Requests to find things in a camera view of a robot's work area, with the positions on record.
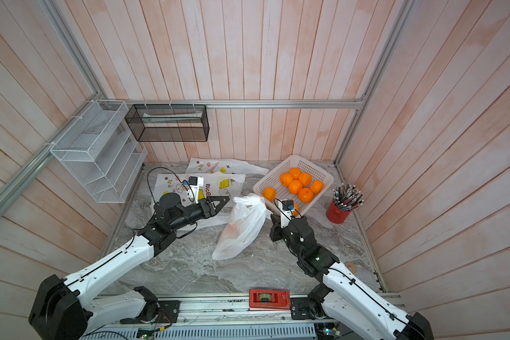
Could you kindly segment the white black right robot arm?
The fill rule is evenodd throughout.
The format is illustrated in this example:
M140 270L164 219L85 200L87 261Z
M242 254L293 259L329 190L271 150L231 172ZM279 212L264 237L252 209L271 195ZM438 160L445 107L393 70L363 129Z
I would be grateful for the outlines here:
M319 285L308 294L310 316L330 317L362 339L433 339L429 321L389 303L317 243L305 216L271 215L270 238L283 240L303 272Z

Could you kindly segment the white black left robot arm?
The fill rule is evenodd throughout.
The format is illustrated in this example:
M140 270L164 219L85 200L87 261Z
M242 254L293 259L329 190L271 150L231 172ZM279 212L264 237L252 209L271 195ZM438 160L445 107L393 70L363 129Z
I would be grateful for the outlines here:
M119 296L98 299L110 284L136 266L162 253L177 239L177 231L216 216L229 202L210 196L185 206L180 195L163 195L144 228L116 251L63 279L45 279L29 314L29 324L42 339L80 339L112 322L130 319L153 323L160 319L160 303L139 286Z

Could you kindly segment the white plastic bag front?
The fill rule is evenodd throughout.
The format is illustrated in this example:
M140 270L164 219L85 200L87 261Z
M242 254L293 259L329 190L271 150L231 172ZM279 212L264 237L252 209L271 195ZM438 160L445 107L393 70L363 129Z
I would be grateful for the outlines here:
M216 261L228 260L243 252L261 232L271 212L265 199L256 194L233 198L235 203L228 223L212 253Z

